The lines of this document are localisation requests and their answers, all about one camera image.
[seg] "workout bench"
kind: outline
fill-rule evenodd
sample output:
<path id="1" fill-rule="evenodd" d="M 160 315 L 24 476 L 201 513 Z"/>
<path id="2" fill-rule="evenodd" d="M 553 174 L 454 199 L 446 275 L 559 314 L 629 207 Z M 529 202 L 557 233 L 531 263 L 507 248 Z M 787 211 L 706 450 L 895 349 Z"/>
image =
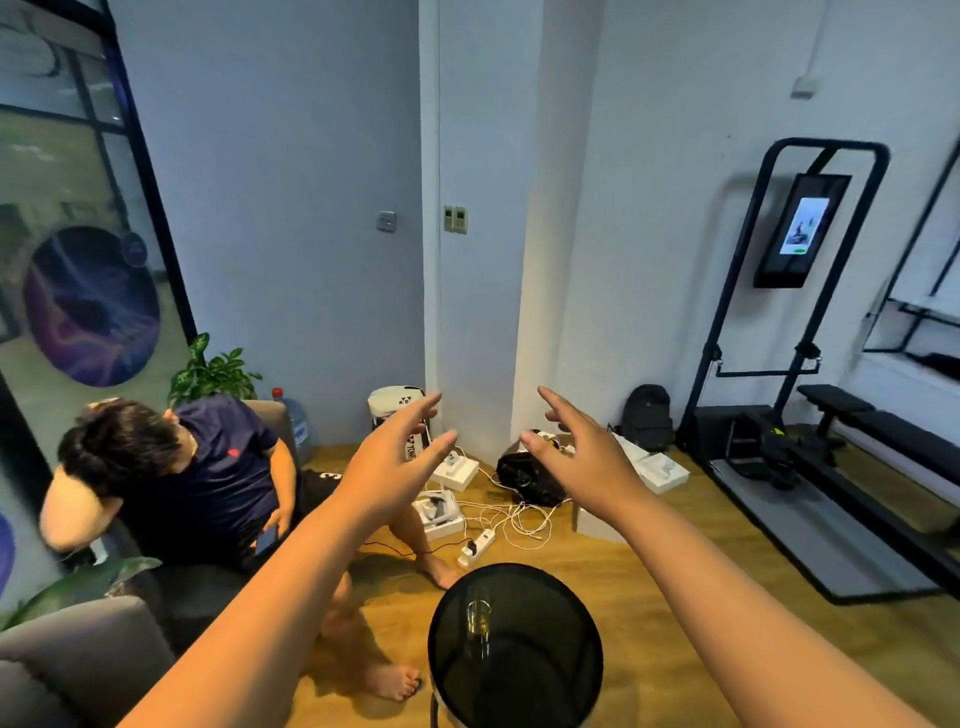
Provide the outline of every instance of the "workout bench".
<path id="1" fill-rule="evenodd" d="M 834 419 L 858 429 L 886 447 L 896 450 L 933 473 L 960 485 L 960 448 L 939 435 L 917 427 L 891 412 L 832 384 L 805 384 L 797 391 L 824 413 L 817 434 L 827 436 Z"/>

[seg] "black shorts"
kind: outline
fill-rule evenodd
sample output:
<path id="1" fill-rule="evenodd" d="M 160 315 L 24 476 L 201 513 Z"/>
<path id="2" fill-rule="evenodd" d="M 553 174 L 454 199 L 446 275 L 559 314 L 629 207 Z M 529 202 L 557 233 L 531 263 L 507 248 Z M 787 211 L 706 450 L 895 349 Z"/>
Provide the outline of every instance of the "black shorts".
<path id="1" fill-rule="evenodd" d="M 333 495 L 337 486 L 340 485 L 342 478 L 343 476 L 338 473 L 300 471 L 300 474 L 297 476 L 297 504 L 294 508 L 293 521 L 290 523 L 291 530 L 296 528 L 314 508 Z M 267 559 L 280 547 L 280 543 L 282 543 L 277 542 L 260 553 L 256 553 L 256 549 L 251 546 L 256 540 L 256 537 L 262 533 L 263 526 L 266 525 L 269 518 L 270 516 L 268 515 L 261 520 L 259 526 L 255 525 L 254 528 L 251 529 L 249 535 L 244 534 L 244 536 L 241 537 L 238 566 L 243 573 L 256 573 L 256 571 L 266 563 Z"/>

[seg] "bare foot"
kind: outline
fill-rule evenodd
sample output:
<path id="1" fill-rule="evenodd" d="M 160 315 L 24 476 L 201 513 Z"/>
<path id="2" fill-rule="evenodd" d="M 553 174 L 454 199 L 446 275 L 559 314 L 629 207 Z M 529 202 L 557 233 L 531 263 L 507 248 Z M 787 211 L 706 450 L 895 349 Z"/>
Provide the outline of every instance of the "bare foot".
<path id="1" fill-rule="evenodd" d="M 417 566 L 433 579 L 441 589 L 449 589 L 462 574 L 433 553 L 422 553 L 417 557 Z"/>
<path id="2" fill-rule="evenodd" d="M 371 663 L 364 667 L 361 685 L 365 692 L 402 703 L 420 687 L 420 671 L 412 667 Z"/>

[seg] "potted plant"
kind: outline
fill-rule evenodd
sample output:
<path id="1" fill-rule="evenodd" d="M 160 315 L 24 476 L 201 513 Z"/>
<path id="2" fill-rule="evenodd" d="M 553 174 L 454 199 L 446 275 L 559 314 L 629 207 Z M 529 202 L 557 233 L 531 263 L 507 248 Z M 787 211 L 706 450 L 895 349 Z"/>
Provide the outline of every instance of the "potted plant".
<path id="1" fill-rule="evenodd" d="M 23 624 L 25 621 L 72 607 L 74 604 L 121 594 L 125 582 L 141 571 L 155 569 L 158 566 L 160 566 L 159 560 L 148 556 L 107 559 L 100 564 L 81 566 L 30 599 L 21 602 L 12 612 L 0 616 L 0 632 L 17 624 Z"/>
<path id="2" fill-rule="evenodd" d="M 190 360 L 184 369 L 174 374 L 170 380 L 169 406 L 185 401 L 198 400 L 201 397 L 223 392 L 239 400 L 256 399 L 253 380 L 263 376 L 244 372 L 246 363 L 240 358 L 243 349 L 234 349 L 230 353 L 221 353 L 209 361 L 204 351 L 210 343 L 210 334 L 202 333 L 190 344 Z"/>

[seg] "outstretched hand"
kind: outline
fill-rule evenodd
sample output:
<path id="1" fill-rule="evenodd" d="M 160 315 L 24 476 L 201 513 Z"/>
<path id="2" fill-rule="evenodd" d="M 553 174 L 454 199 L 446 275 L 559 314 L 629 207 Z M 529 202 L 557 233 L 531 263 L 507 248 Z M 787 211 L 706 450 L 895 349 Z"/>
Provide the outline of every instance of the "outstretched hand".
<path id="1" fill-rule="evenodd" d="M 368 435 L 350 460 L 337 492 L 370 507 L 378 522 L 386 522 L 400 506 L 411 503 L 457 442 L 456 431 L 445 432 L 416 459 L 405 460 L 407 439 L 423 432 L 421 420 L 436 416 L 440 396 L 436 392 L 412 401 Z"/>
<path id="2" fill-rule="evenodd" d="M 590 415 L 551 389 L 538 387 L 537 391 L 550 405 L 546 419 L 560 423 L 573 435 L 577 452 L 568 457 L 533 432 L 524 432 L 520 440 L 578 505 L 612 522 L 624 498 L 646 493 L 634 466 L 613 436 Z"/>

